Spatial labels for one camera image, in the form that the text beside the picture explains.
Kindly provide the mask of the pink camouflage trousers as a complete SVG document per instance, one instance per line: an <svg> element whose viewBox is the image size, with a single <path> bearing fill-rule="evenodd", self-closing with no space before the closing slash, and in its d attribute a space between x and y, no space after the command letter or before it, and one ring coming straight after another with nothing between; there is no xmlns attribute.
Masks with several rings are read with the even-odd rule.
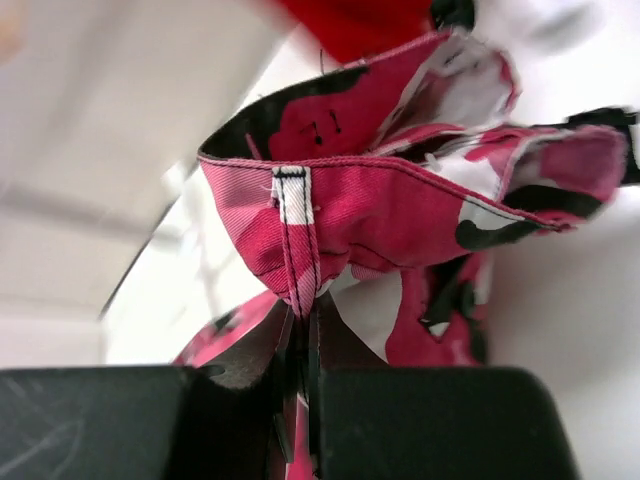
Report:
<svg viewBox="0 0 640 480"><path fill-rule="evenodd" d="M266 96L200 146L221 223L265 291L176 361L202 367L277 302L292 311L295 436L282 479L322 479L308 441L320 297L392 367L490 367L493 250L573 230L638 182L634 112L515 125L516 97L500 51L445 31Z"/></svg>

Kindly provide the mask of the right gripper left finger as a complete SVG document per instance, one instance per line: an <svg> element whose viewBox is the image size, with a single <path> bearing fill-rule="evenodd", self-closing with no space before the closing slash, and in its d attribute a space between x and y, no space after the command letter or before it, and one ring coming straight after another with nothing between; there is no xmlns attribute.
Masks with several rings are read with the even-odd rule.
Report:
<svg viewBox="0 0 640 480"><path fill-rule="evenodd" d="M293 457L294 323L277 302L208 364L1 374L5 479L282 479Z"/></svg>

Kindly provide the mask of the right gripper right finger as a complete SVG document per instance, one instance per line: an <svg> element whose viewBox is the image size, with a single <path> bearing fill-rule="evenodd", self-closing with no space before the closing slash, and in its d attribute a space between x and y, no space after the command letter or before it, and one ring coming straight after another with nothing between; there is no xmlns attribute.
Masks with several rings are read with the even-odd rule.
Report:
<svg viewBox="0 0 640 480"><path fill-rule="evenodd" d="M554 400L504 367L397 368L330 295L309 321L308 441L322 479L575 479Z"/></svg>

